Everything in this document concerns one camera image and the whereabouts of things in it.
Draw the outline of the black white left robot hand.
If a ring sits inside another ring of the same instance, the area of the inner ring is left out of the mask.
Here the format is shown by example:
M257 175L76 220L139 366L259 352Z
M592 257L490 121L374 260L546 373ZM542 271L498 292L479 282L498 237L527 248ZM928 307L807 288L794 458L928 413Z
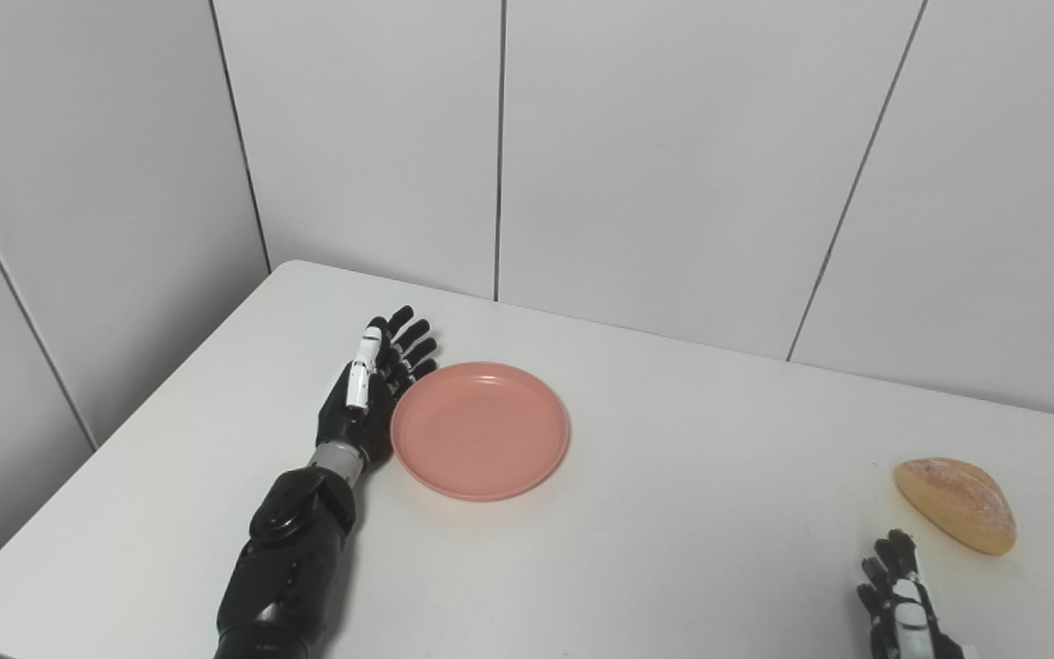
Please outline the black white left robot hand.
M343 368L317 416L317 444L341 443L359 451L365 468L393 454L396 405L419 380L436 370L436 340L428 319L405 305L390 317L372 318L354 358Z

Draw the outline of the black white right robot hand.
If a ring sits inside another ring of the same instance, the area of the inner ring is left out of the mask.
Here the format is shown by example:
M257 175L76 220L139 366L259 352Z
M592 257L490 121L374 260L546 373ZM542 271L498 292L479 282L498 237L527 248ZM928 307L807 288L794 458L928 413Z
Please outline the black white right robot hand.
M941 628L920 574L911 535L891 529L876 539L861 562L865 583L856 593L868 617L874 658L969 658L967 648Z

